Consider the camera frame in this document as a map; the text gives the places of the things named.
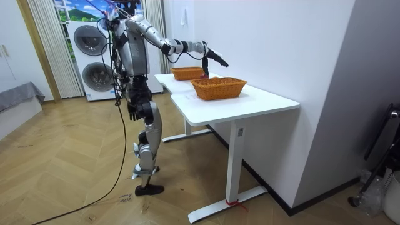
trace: parquet floor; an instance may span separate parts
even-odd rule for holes
[[[162,114],[162,136],[183,133],[182,116],[169,94],[154,100]],[[110,190],[118,175],[124,139],[112,101],[73,98],[46,103],[43,109],[0,141],[0,224],[32,224],[91,203]],[[128,148],[115,190],[90,208],[46,224],[189,224],[189,212],[224,199],[228,151],[213,134],[162,143],[157,157],[161,170],[152,183],[166,189],[157,196],[135,197],[140,178],[130,179],[138,163],[131,144],[143,124],[129,121],[125,105],[122,111]],[[255,186],[242,169],[240,191]],[[293,217],[266,194],[244,203],[248,213],[234,207],[198,224],[393,224],[383,214],[371,219],[348,206],[346,198],[356,190],[351,187]]]

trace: white cabinet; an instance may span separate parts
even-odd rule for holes
[[[0,48],[4,47],[9,68],[16,80],[31,81],[45,95],[44,100],[53,100],[49,84],[44,75],[23,15],[16,0],[1,1]],[[3,77],[5,62],[0,57],[0,73]]]
[[[15,80],[13,72],[7,62],[8,52],[4,52],[2,48],[3,47],[0,45],[0,82]]]

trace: cabinet handle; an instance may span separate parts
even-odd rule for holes
[[[10,57],[10,55],[9,55],[8,52],[7,52],[6,46],[5,46],[5,45],[1,45],[1,46],[2,46],[2,50],[4,51],[5,55],[6,55],[7,57]]]

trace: curtain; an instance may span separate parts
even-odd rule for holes
[[[163,2],[161,0],[142,0],[144,16],[146,19],[160,32],[163,37],[166,37]],[[159,60],[161,72],[169,72],[169,64],[166,56],[159,51]]]
[[[62,98],[83,96],[52,0],[27,0]]]

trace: wicker basket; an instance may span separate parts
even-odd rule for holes
[[[191,82],[197,95],[204,100],[238,97],[247,83],[233,77],[195,79]]]
[[[204,73],[201,67],[175,67],[171,68],[171,71],[179,81],[200,79]]]

